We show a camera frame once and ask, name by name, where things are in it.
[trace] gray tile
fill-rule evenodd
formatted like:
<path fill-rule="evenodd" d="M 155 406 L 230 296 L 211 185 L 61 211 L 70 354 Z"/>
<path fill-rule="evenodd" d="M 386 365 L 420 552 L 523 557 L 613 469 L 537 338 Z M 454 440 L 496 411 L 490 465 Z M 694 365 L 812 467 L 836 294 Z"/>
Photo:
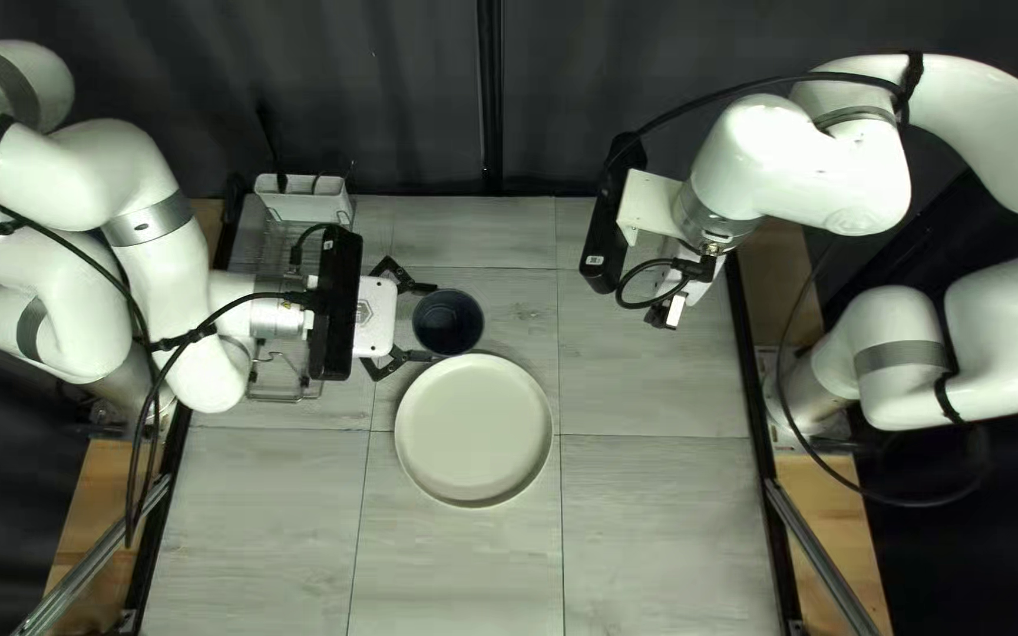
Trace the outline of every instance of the gray tile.
<path fill-rule="evenodd" d="M 560 272 L 561 432 L 746 437 L 725 277 L 675 332 Z"/>
<path fill-rule="evenodd" d="M 558 197 L 556 200 L 557 268 L 579 269 L 579 257 L 583 252 L 583 240 L 593 208 L 593 197 Z M 643 261 L 658 257 L 664 240 L 661 235 L 640 232 L 638 241 L 627 249 L 623 269 L 626 271 Z"/>
<path fill-rule="evenodd" d="M 461 510 L 421 493 L 372 433 L 351 636 L 562 633 L 559 439 L 523 493 Z"/>
<path fill-rule="evenodd" d="M 551 196 L 389 196 L 404 268 L 556 268 Z"/>
<path fill-rule="evenodd" d="M 486 315 L 486 331 L 474 351 L 500 355 L 528 371 L 552 409 L 559 430 L 559 369 L 557 355 L 557 273 L 540 269 L 408 268 L 418 282 L 468 293 Z M 420 349 L 410 328 L 410 313 L 420 296 L 399 296 L 395 343 Z M 428 367 L 407 363 L 376 386 L 373 429 L 395 427 L 395 413 L 410 383 Z"/>
<path fill-rule="evenodd" d="M 395 231 L 396 196 L 354 195 L 356 216 L 351 230 L 364 240 L 360 264 L 371 270 L 391 252 L 391 236 Z"/>
<path fill-rule="evenodd" d="M 367 435 L 192 428 L 144 634 L 344 634 Z"/>
<path fill-rule="evenodd" d="M 780 632 L 747 441 L 561 443 L 569 636 Z"/>

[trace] silver band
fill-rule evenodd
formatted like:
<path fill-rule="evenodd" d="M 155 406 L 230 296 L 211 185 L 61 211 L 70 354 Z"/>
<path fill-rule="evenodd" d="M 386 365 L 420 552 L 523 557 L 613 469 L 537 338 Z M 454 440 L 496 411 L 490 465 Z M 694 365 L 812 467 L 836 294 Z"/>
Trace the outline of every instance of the silver band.
<path fill-rule="evenodd" d="M 671 206 L 671 217 L 691 244 L 700 246 L 701 243 L 713 241 L 723 252 L 741 244 L 765 220 L 764 216 L 747 221 L 726 219 L 705 208 L 689 182 L 682 185 L 678 199 Z"/>
<path fill-rule="evenodd" d="M 10 103 L 10 114 L 31 128 L 37 128 L 42 119 L 42 107 L 37 101 L 35 88 L 31 85 L 18 66 L 0 55 L 0 89 Z"/>
<path fill-rule="evenodd" d="M 860 379 L 870 371 L 899 364 L 949 368 L 945 345 L 932 340 L 896 340 L 867 347 L 855 354 L 855 374 Z"/>
<path fill-rule="evenodd" d="M 303 291 L 300 283 L 260 276 L 256 292 Z M 279 297 L 260 297 L 249 301 L 249 336 L 256 339 L 300 340 L 305 332 L 304 310 Z"/>
<path fill-rule="evenodd" d="M 836 123 L 854 121 L 856 119 L 876 119 L 879 121 L 887 122 L 890 125 L 894 125 L 895 128 L 898 126 L 898 121 L 895 119 L 894 113 L 886 110 L 885 108 L 878 107 L 838 108 L 832 112 L 819 115 L 815 119 L 811 120 L 811 122 L 815 124 L 815 128 L 826 130 Z"/>
<path fill-rule="evenodd" d="M 101 227 L 108 244 L 126 248 L 166 237 L 191 219 L 191 205 L 175 190 L 166 199 L 128 214 L 121 214 Z"/>
<path fill-rule="evenodd" d="M 14 340 L 18 343 L 18 351 L 35 362 L 41 362 L 42 356 L 37 353 L 37 329 L 42 326 L 48 312 L 42 298 L 35 296 L 30 304 L 18 315 L 18 326 L 14 329 Z"/>

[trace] metal rail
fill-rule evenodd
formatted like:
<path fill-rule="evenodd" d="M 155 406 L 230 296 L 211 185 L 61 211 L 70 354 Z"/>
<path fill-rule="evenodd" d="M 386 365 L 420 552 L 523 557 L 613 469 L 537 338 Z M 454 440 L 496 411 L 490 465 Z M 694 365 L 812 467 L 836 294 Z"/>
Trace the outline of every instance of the metal rail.
<path fill-rule="evenodd" d="M 792 499 L 788 498 L 784 488 L 771 478 L 767 478 L 765 480 L 765 496 L 775 508 L 776 513 L 783 519 L 786 528 L 792 531 L 799 546 L 803 547 L 807 561 L 824 585 L 827 586 L 828 592 L 832 593 L 835 604 L 840 608 L 841 614 L 847 619 L 847 624 L 851 625 L 855 636 L 882 636 L 874 621 L 866 613 L 866 608 L 858 600 L 858 596 L 855 596 L 854 589 L 847 584 L 847 579 L 835 567 L 832 558 L 828 557 L 828 551 L 824 548 L 804 518 L 799 515 L 795 504 L 792 503 Z"/>
<path fill-rule="evenodd" d="M 144 515 L 148 515 L 169 489 L 171 489 L 171 475 L 160 475 L 149 492 L 148 501 L 144 503 Z M 106 566 L 122 541 L 124 541 L 123 517 L 117 519 L 106 529 L 106 532 L 93 544 L 90 552 L 61 578 L 58 585 L 54 586 L 41 603 L 37 604 L 35 611 L 12 631 L 11 636 L 42 636 L 45 634 L 73 604 L 73 601 L 77 600 L 77 595 L 81 593 L 84 586 L 93 581 L 101 568 Z"/>

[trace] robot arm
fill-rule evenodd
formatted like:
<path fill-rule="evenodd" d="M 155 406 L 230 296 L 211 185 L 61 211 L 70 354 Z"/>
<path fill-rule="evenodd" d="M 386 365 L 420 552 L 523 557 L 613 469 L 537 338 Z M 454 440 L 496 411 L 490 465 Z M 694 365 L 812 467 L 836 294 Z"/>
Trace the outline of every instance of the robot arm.
<path fill-rule="evenodd" d="M 907 55 L 863 55 L 814 70 L 900 84 L 909 63 Z M 1018 213 L 1018 79 L 949 55 L 925 55 L 923 69 L 908 101 L 910 123 L 945 139 L 996 199 Z M 684 182 L 631 170 L 616 223 L 630 243 L 638 229 L 684 238 L 695 251 L 676 246 L 670 255 L 693 261 L 734 249 L 765 216 L 837 234 L 882 232 L 903 218 L 910 194 L 890 93 L 806 81 L 789 99 L 750 95 L 731 104 Z M 658 292 L 679 277 L 669 273 Z M 693 304 L 705 286 L 691 283 L 665 301 L 665 326 L 676 326 L 680 301 Z M 965 420 L 1018 413 L 1018 259 L 954 283 L 946 319 L 960 372 L 944 381 L 945 403 Z M 886 429 L 950 423 L 936 391 L 947 346 L 924 294 L 897 286 L 867 291 L 786 373 L 789 407 L 809 435 L 855 401 Z M 774 388 L 770 379 L 770 413 L 785 423 Z"/>
<path fill-rule="evenodd" d="M 948 403 L 969 421 L 1018 413 L 1018 257 L 954 282 L 945 314 L 959 367 L 945 382 Z M 947 346 L 922 292 L 902 286 L 863 292 L 785 373 L 796 425 L 804 435 L 818 432 L 831 413 L 855 401 L 866 421 L 883 429 L 950 423 L 936 394 L 948 369 Z M 775 374 L 765 399 L 786 425 Z"/>
<path fill-rule="evenodd" d="M 906 55 L 862 55 L 822 65 L 899 81 Z M 910 123 L 945 139 L 1005 208 L 1018 212 L 1018 79 L 950 55 L 925 55 Z M 692 244 L 722 241 L 717 221 L 764 216 L 843 235 L 883 232 L 910 206 L 910 175 L 890 94 L 809 81 L 791 98 L 750 95 L 715 123 L 674 204 Z"/>
<path fill-rule="evenodd" d="M 26 95 L 34 99 L 25 99 Z M 0 42 L 0 115 L 10 112 L 49 130 L 68 112 L 71 101 L 72 79 L 55 54 L 36 44 Z M 33 108 L 39 112 L 27 112 Z M 101 227 L 128 276 L 132 295 L 155 340 L 190 331 L 214 309 L 208 296 L 203 233 L 159 149 L 134 125 L 87 121 L 49 136 L 21 123 L 9 125 L 0 142 L 0 205 L 54 230 L 79 232 Z M 25 235 L 43 253 L 61 249 L 46 238 Z M 13 251 L 19 238 L 24 237 L 0 237 L 0 249 Z M 17 292 L 15 296 L 36 294 L 47 307 L 90 292 L 95 292 L 91 297 L 104 307 L 123 305 L 115 290 L 97 287 L 90 278 L 51 285 L 48 272 L 38 263 L 0 261 L 0 285 Z M 0 307 L 4 307 L 5 297 L 0 291 Z M 77 314 L 88 323 L 81 328 L 96 329 L 97 339 L 119 343 L 126 352 L 130 342 L 126 316 L 115 323 L 94 322 L 91 311 Z M 13 339 L 17 331 L 8 325 L 10 317 L 0 315 L 1 344 Z M 48 332 L 39 328 L 39 335 L 42 333 Z M 5 349 L 14 352 L 12 347 Z M 123 360 L 122 356 L 113 362 L 114 356 L 83 353 L 84 358 L 60 371 L 80 375 L 76 366 L 83 365 L 91 373 L 104 374 L 106 368 L 114 371 Z M 170 357 L 166 351 L 153 355 L 159 365 Z M 27 356 L 20 357 L 35 363 Z M 167 383 L 192 409 L 224 411 L 241 398 L 245 368 L 235 367 L 219 338 L 211 336 L 190 344 L 167 375 Z"/>

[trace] black cable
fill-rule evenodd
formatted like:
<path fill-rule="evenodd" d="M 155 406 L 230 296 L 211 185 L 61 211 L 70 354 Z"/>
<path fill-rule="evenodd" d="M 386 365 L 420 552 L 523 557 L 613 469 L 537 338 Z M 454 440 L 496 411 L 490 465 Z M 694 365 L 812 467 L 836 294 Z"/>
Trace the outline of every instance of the black cable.
<path fill-rule="evenodd" d="M 329 227 L 339 227 L 339 226 L 340 226 L 339 223 L 319 223 L 306 227 L 305 231 L 301 232 L 301 235 L 297 237 L 296 242 L 293 243 L 293 246 L 290 248 L 290 265 L 292 265 L 293 267 L 301 265 L 301 257 L 304 254 L 304 241 L 305 238 L 308 238 L 310 234 L 313 234 L 317 230 L 326 230 Z"/>
<path fill-rule="evenodd" d="M 723 89 L 721 91 L 717 91 L 716 93 L 710 93 L 709 95 L 697 97 L 696 99 L 683 103 L 681 106 L 672 108 L 671 110 L 662 113 L 657 118 L 643 123 L 639 126 L 639 128 L 634 130 L 626 143 L 623 143 L 619 150 L 611 153 L 608 157 L 608 161 L 603 164 L 603 170 L 604 172 L 608 171 L 608 168 L 615 163 L 615 160 L 638 143 L 640 141 L 640 137 L 645 135 L 647 132 L 651 132 L 659 126 L 681 117 L 681 115 L 686 114 L 687 112 L 709 106 L 714 102 L 724 100 L 726 97 L 740 95 L 740 93 L 744 93 L 745 91 L 754 91 L 756 89 L 765 89 L 769 85 L 780 85 L 783 83 L 798 83 L 799 81 L 845 81 L 847 83 L 863 83 L 866 85 L 873 85 L 876 89 L 889 91 L 895 96 L 897 104 L 903 104 L 905 102 L 905 90 L 901 85 L 898 85 L 891 80 L 883 79 L 882 77 L 872 77 L 868 74 L 858 74 L 855 72 L 816 71 L 745 81 L 744 83 L 731 85 L 728 89 Z"/>
<path fill-rule="evenodd" d="M 817 453 L 812 449 L 811 444 L 807 441 L 802 432 L 799 432 L 799 426 L 796 425 L 794 418 L 792 417 L 792 409 L 788 406 L 787 395 L 784 393 L 784 349 L 787 345 L 788 333 L 792 331 L 792 324 L 796 316 L 799 314 L 799 309 L 803 306 L 804 298 L 811 291 L 811 285 L 818 278 L 818 273 L 823 271 L 824 264 L 828 263 L 830 255 L 832 255 L 832 247 L 835 246 L 836 240 L 834 238 L 830 243 L 828 243 L 827 249 L 818 257 L 815 263 L 815 267 L 811 269 L 811 274 L 807 276 L 807 279 L 803 282 L 803 287 L 799 290 L 799 297 L 796 298 L 795 304 L 792 305 L 792 310 L 788 313 L 787 323 L 784 326 L 784 333 L 781 335 L 780 346 L 776 350 L 776 396 L 780 399 L 781 410 L 784 412 L 784 417 L 787 420 L 788 427 L 792 428 L 792 432 L 795 438 L 799 441 L 799 446 L 803 447 L 804 452 L 812 458 L 812 460 L 818 464 L 818 467 L 824 469 L 829 475 L 835 478 L 849 489 L 862 495 L 865 499 L 874 501 L 878 504 L 885 504 L 887 506 L 895 506 L 898 508 L 936 508 L 938 506 L 945 506 L 947 504 L 953 504 L 954 501 L 959 501 L 965 499 L 965 497 L 975 493 L 976 489 L 981 486 L 983 480 L 991 471 L 991 462 L 988 461 L 988 435 L 987 428 L 983 427 L 975 422 L 965 422 L 961 420 L 959 416 L 953 417 L 949 416 L 954 423 L 965 424 L 971 426 L 971 440 L 975 441 L 974 447 L 972 448 L 972 454 L 975 454 L 981 460 L 981 466 L 976 470 L 976 474 L 972 480 L 964 486 L 956 489 L 953 493 L 948 493 L 946 495 L 941 495 L 938 497 L 931 497 L 930 499 L 901 499 L 900 497 L 891 497 L 889 495 L 882 495 L 874 493 L 872 489 L 858 485 L 852 482 L 847 477 L 841 475 L 838 470 L 833 469 L 828 462 L 824 461 L 824 458 L 818 456 Z"/>
<path fill-rule="evenodd" d="M 653 304 L 658 304 L 668 297 L 674 296 L 674 294 L 682 291 L 682 287 L 690 284 L 691 279 L 686 275 L 682 274 L 682 280 L 674 285 L 670 291 L 654 296 L 648 300 L 640 300 L 637 302 L 628 302 L 623 299 L 623 290 L 627 288 L 627 284 L 631 282 L 636 275 L 640 272 L 645 271 L 649 268 L 656 268 L 659 265 L 667 265 L 668 267 L 673 267 L 674 262 L 677 261 L 676 257 L 652 257 L 651 261 L 644 261 L 631 270 L 627 274 L 623 274 L 623 278 L 619 280 L 619 285 L 615 288 L 615 302 L 619 304 L 619 307 L 623 309 L 645 309 Z"/>
<path fill-rule="evenodd" d="M 120 295 L 124 296 L 124 300 L 126 302 L 128 302 L 128 306 L 129 306 L 129 308 L 131 308 L 132 315 L 134 316 L 136 326 L 139 329 L 140 334 L 143 335 L 143 338 L 145 340 L 145 344 L 148 344 L 148 343 L 150 343 L 152 341 L 152 337 L 149 334 L 149 323 L 144 317 L 144 312 L 140 310 L 139 303 L 135 302 L 135 298 L 132 297 L 132 293 L 128 289 L 128 287 L 125 286 L 115 276 L 113 276 L 112 273 L 109 272 L 103 265 L 101 265 L 100 263 L 97 263 L 96 259 L 94 259 L 93 256 L 91 256 L 88 253 L 84 253 L 80 248 L 77 247 L 77 245 L 74 245 L 71 241 L 69 241 L 66 238 L 64 238 L 61 234 L 58 234 L 57 232 L 54 232 L 53 230 L 50 230 L 49 227 L 47 227 L 46 225 L 42 225 L 41 223 L 37 223 L 36 221 L 27 219 L 24 216 L 18 214 L 17 212 L 12 211 L 12 210 L 10 210 L 8 208 L 2 207 L 1 205 L 0 205 L 0 212 L 2 214 L 6 214 L 9 218 L 22 223 L 26 227 L 31 227 L 37 233 L 42 234 L 44 237 L 49 238 L 51 241 L 60 244 L 66 250 L 69 250 L 74 255 L 76 255 L 81 261 L 83 261 L 90 268 L 95 269 L 96 272 L 98 272 L 99 274 L 101 274 L 102 276 L 104 276 L 104 278 L 106 279 L 106 281 L 112 283 L 112 286 L 116 287 L 117 291 L 120 292 Z M 149 355 L 149 379 L 152 381 L 153 385 L 157 384 L 156 381 L 158 380 L 158 371 L 156 370 L 155 362 L 152 360 L 152 356 L 151 355 Z M 155 422 L 156 422 L 156 430 L 157 430 L 155 439 L 153 439 L 152 451 L 149 452 L 149 458 L 154 459 L 154 457 L 155 457 L 155 440 L 160 437 L 160 435 L 159 435 L 159 428 L 160 428 L 160 424 L 161 424 L 161 422 L 160 422 L 160 395 L 159 395 L 159 392 L 149 393 L 149 400 L 154 405 L 154 414 L 155 414 Z M 135 526 L 134 522 L 135 522 L 136 514 L 133 512 L 133 506 L 132 506 L 133 500 L 132 499 L 133 499 L 134 493 L 135 493 L 135 470 L 139 466 L 140 437 L 144 435 L 144 424 L 145 424 L 145 420 L 147 419 L 147 417 L 148 417 L 148 413 L 145 412 L 144 415 L 138 420 L 136 420 L 136 422 L 134 423 L 134 426 L 133 426 L 133 430 L 132 430 L 132 440 L 131 440 L 132 441 L 132 454 L 131 454 L 131 457 L 129 458 L 128 484 L 126 485 L 126 489 L 124 492 L 124 529 L 125 529 L 125 532 L 124 532 L 124 546 L 125 547 L 130 547 L 131 546 L 132 528 L 134 528 L 134 526 Z M 148 473 L 149 475 L 151 475 L 151 470 L 152 470 L 151 464 L 149 464 L 149 473 Z M 148 482 L 150 480 L 148 479 L 148 476 L 145 476 L 145 485 L 144 485 L 144 493 L 145 494 L 142 496 L 142 500 L 143 499 L 147 499 L 147 497 L 148 497 Z"/>

